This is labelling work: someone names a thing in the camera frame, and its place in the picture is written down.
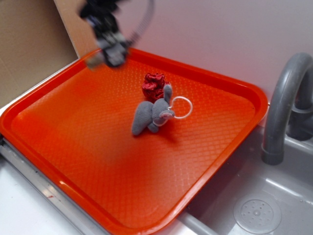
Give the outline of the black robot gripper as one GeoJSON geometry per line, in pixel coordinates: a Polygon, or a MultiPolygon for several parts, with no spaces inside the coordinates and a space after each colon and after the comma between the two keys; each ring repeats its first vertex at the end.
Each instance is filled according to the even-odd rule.
{"type": "Polygon", "coordinates": [[[113,15],[118,9],[117,3],[117,0],[88,0],[79,11],[80,18],[92,27],[104,63],[110,68],[125,64],[128,55],[127,40],[113,15]]]}

